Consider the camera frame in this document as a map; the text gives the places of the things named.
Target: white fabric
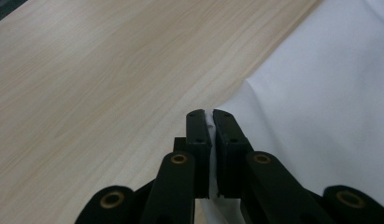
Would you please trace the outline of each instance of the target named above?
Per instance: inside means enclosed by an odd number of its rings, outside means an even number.
[[[384,0],[324,0],[219,109],[305,188],[384,205]]]

